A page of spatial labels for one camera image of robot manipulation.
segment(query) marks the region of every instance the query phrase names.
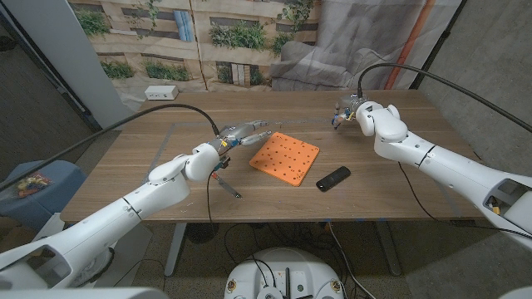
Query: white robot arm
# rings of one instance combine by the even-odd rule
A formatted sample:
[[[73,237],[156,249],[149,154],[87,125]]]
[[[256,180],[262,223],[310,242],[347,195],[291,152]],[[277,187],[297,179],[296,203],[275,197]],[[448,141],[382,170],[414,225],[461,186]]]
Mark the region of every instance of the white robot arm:
[[[410,132],[393,105],[366,96],[344,96],[336,106],[332,125],[356,120],[365,136],[375,135],[381,157],[410,164],[468,199],[497,228],[532,250],[532,178],[486,167]]]
[[[206,180],[225,167],[225,154],[237,145],[251,145],[271,131],[250,135],[267,125],[254,121],[225,128],[214,140],[182,154],[150,172],[149,181],[76,225],[51,237],[0,254],[0,288],[77,287],[106,270],[113,252],[109,246],[141,220],[168,208],[190,194],[186,180]],[[40,258],[32,258],[39,252]]]

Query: wall mural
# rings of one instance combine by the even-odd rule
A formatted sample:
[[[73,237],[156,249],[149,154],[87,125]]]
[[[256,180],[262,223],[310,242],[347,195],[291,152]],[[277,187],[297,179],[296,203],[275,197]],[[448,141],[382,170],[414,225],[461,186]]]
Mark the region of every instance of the wall mural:
[[[460,3],[68,2],[122,102],[132,110],[138,110],[150,85],[175,85],[180,92],[352,89],[363,67],[397,60],[429,2],[436,15],[421,28],[437,37],[418,42],[423,34],[415,36],[421,47],[433,46]],[[415,50],[410,56],[420,56],[422,64],[428,53]],[[368,87],[383,87],[390,71],[375,71]]]

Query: white power outlet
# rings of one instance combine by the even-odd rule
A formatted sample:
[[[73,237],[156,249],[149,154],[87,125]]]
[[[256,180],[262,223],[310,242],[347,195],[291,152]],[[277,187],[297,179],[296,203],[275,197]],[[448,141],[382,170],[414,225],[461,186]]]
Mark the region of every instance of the white power outlet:
[[[144,92],[148,100],[173,100],[179,93],[177,86],[148,86]]]

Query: orange pegboard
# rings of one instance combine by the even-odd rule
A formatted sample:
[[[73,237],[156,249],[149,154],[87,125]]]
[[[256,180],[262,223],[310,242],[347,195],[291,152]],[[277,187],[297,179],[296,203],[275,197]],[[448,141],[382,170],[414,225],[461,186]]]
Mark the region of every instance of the orange pegboard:
[[[249,165],[297,187],[303,182],[318,153],[318,147],[276,132],[249,161]]]

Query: black smartphone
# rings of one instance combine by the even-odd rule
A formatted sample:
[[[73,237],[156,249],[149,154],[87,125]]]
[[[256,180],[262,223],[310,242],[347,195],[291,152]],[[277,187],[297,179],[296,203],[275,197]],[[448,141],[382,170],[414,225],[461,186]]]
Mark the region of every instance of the black smartphone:
[[[339,169],[334,170],[332,173],[330,173],[325,178],[320,179],[316,183],[316,186],[318,187],[318,189],[322,190],[322,192],[325,192],[329,190],[330,188],[336,186],[338,183],[342,182],[350,174],[351,174],[351,171],[349,171],[347,167],[342,166]]]

